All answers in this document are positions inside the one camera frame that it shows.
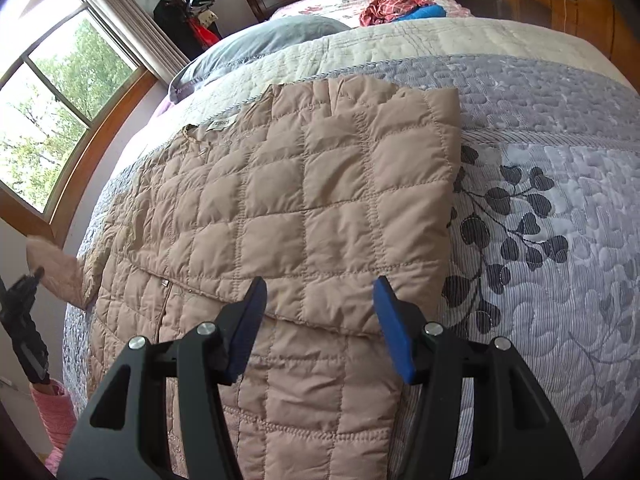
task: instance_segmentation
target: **curtain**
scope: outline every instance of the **curtain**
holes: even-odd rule
[[[86,0],[158,79],[169,84],[189,59],[134,0]]]

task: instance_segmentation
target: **jacket zipper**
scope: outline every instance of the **jacket zipper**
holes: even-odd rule
[[[158,324],[156,325],[156,334],[154,335],[153,344],[158,344],[160,339],[160,327],[162,326],[162,318],[166,313],[166,304],[169,301],[169,295],[171,294],[172,288],[174,288],[174,283],[169,280],[162,280],[162,286],[166,287],[166,295],[164,296],[164,302],[162,303],[162,309],[160,310],[160,315],[158,316]]]

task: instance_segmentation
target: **quilted jacket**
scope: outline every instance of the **quilted jacket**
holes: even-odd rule
[[[53,291],[96,300],[88,390],[132,336],[179,338],[263,276],[269,301],[248,367],[220,387],[244,478],[383,480],[401,380],[372,282],[387,275],[435,316],[458,92],[317,80],[273,86],[230,120],[185,127],[156,151],[78,262],[82,290]],[[174,386],[170,448],[186,475]]]

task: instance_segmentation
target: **tree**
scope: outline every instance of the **tree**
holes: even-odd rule
[[[86,117],[93,119],[132,69],[88,19],[74,33],[74,47],[63,57],[34,59],[53,85]],[[86,127],[45,89],[26,83],[28,98],[10,104],[42,133],[0,131],[0,159],[6,184],[42,211],[66,160]]]

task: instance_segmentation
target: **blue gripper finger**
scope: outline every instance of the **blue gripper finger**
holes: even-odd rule
[[[412,384],[415,377],[413,341],[396,310],[397,303],[398,298],[391,285],[384,276],[380,276],[373,283],[373,307],[378,315],[386,347],[396,372],[406,384]]]
[[[229,365],[226,373],[232,382],[244,373],[267,306],[267,285],[262,278],[254,278],[242,302],[244,312],[228,349]]]

